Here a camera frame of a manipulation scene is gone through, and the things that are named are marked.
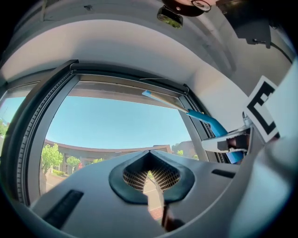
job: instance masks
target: window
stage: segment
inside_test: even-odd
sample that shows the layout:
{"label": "window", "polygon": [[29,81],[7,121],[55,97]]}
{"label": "window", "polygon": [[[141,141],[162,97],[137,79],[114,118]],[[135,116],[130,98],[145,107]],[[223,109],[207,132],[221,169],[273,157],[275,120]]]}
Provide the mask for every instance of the window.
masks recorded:
{"label": "window", "polygon": [[[47,132],[41,193],[84,166],[131,152],[159,150],[197,159],[179,111],[143,96],[143,91],[80,81],[60,105]],[[178,98],[167,97],[180,103]],[[49,150],[54,157],[46,156]]]}
{"label": "window", "polygon": [[0,152],[6,131],[21,103],[36,84],[8,90],[0,101]]}

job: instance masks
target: sky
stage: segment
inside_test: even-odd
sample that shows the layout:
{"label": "sky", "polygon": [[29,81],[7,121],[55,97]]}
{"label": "sky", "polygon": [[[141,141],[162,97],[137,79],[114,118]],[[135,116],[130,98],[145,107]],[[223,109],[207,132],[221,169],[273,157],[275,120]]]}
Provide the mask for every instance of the sky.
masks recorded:
{"label": "sky", "polygon": [[[0,118],[11,122],[23,98],[6,99]],[[190,140],[176,109],[113,99],[67,96],[47,132],[48,140],[99,149],[173,145]]]}

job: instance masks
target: blue brush handle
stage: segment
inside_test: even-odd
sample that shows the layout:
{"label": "blue brush handle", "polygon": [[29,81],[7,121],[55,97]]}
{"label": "blue brush handle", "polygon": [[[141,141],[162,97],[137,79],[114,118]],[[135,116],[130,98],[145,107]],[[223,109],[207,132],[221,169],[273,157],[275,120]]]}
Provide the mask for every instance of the blue brush handle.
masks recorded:
{"label": "blue brush handle", "polygon": [[[205,114],[196,112],[191,109],[189,109],[188,111],[189,112],[187,113],[187,115],[189,115],[193,118],[199,119],[200,121],[203,121],[205,123],[210,124],[211,130],[216,137],[224,136],[224,135],[228,134],[226,129],[213,117],[207,116]],[[232,164],[243,159],[243,155],[241,152],[227,153],[227,156]]]}

